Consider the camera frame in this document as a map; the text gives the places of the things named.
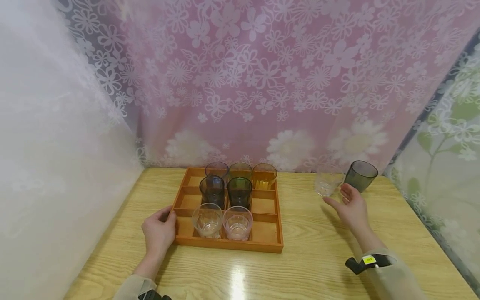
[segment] clear glass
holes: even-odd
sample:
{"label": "clear glass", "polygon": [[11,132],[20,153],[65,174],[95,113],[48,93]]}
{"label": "clear glass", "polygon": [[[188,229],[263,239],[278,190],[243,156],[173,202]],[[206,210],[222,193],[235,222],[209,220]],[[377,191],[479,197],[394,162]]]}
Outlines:
{"label": "clear glass", "polygon": [[214,203],[200,205],[192,215],[192,223],[201,237],[219,239],[222,231],[222,209]]}
{"label": "clear glass", "polygon": [[202,203],[215,203],[225,208],[225,183],[221,177],[209,175],[202,179],[199,188],[202,193]]}
{"label": "clear glass", "polygon": [[243,206],[250,209],[252,204],[252,182],[245,177],[232,178],[227,185],[230,206]]}
{"label": "clear glass", "polygon": [[374,165],[357,160],[350,165],[347,176],[345,176],[345,183],[353,186],[359,192],[364,192],[377,176],[378,170]]}
{"label": "clear glass", "polygon": [[275,183],[277,171],[269,164],[258,164],[253,167],[253,187],[257,190],[271,190]]}
{"label": "clear glass", "polygon": [[236,163],[230,166],[228,169],[228,177],[229,179],[235,177],[245,177],[247,179],[252,178],[252,167],[249,164],[245,163]]}
{"label": "clear glass", "polygon": [[243,206],[232,206],[223,214],[223,227],[229,240],[248,240],[253,215]]}
{"label": "clear glass", "polygon": [[209,163],[205,167],[205,175],[216,175],[223,179],[224,182],[228,181],[228,165],[221,161]]}
{"label": "clear glass", "polygon": [[320,196],[330,196],[342,183],[344,177],[342,168],[334,165],[322,165],[317,169],[315,191]]}

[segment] hand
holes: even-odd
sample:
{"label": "hand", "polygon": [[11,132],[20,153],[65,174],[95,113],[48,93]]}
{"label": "hand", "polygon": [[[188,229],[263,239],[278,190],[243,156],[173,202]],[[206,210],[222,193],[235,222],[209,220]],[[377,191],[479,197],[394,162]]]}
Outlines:
{"label": "hand", "polygon": [[359,191],[348,183],[344,183],[340,188],[340,192],[343,195],[342,202],[324,197],[325,203],[336,210],[342,222],[354,235],[362,231],[370,230],[367,204]]}
{"label": "hand", "polygon": [[145,235],[146,257],[163,257],[175,239],[177,215],[170,214],[172,206],[167,206],[145,219],[142,230]]}

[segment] beige sleeve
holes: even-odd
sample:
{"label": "beige sleeve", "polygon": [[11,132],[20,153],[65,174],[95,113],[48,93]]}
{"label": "beige sleeve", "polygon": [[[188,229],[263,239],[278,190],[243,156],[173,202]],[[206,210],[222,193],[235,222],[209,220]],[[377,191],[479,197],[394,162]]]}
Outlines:
{"label": "beige sleeve", "polygon": [[368,268],[368,276],[382,300],[426,300],[427,297],[418,285],[408,266],[395,253],[386,248],[366,252],[387,255],[391,265],[381,268]]}
{"label": "beige sleeve", "polygon": [[156,289],[151,279],[133,274],[123,282],[113,300],[138,300],[138,296],[151,289]]}

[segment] table surface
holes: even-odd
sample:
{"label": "table surface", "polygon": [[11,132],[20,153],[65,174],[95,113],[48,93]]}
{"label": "table surface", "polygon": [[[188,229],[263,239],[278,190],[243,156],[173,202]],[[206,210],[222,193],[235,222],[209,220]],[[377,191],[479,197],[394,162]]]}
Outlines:
{"label": "table surface", "polygon": [[[148,168],[112,220],[65,299],[111,299],[142,259],[143,220],[175,200],[185,169]],[[378,299],[345,266],[353,238],[313,190],[315,174],[278,174],[281,254],[172,246],[156,278],[174,300]],[[363,193],[371,225],[410,266],[430,299],[477,299],[389,179]]]}

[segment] translucent curtain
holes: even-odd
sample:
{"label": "translucent curtain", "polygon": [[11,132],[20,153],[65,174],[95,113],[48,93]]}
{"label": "translucent curtain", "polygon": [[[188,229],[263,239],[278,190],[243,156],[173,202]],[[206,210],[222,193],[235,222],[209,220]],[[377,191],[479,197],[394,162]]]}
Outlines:
{"label": "translucent curtain", "polygon": [[477,31],[386,174],[480,297],[479,151]]}
{"label": "translucent curtain", "polygon": [[0,10],[0,299],[61,299],[142,171],[56,8]]}

